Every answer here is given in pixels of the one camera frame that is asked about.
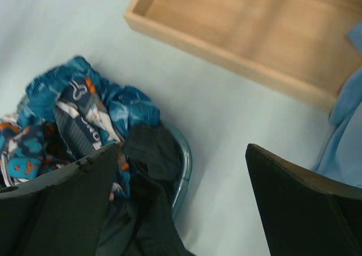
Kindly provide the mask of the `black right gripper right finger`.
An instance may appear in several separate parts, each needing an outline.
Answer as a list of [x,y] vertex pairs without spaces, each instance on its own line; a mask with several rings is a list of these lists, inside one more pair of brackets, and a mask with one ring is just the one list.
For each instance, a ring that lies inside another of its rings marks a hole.
[[248,144],[245,159],[271,255],[361,255],[361,189]]

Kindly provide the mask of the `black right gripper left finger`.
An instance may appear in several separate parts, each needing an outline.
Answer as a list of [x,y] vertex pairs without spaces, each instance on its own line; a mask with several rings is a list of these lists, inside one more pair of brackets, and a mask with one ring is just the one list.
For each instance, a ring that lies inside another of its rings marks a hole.
[[95,255],[117,146],[1,189],[1,255]]

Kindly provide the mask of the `light blue shorts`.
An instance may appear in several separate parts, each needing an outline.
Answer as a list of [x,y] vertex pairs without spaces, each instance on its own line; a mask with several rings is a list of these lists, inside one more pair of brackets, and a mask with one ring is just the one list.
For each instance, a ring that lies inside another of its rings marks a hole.
[[361,68],[344,84],[329,116],[334,131],[314,172],[361,187]]

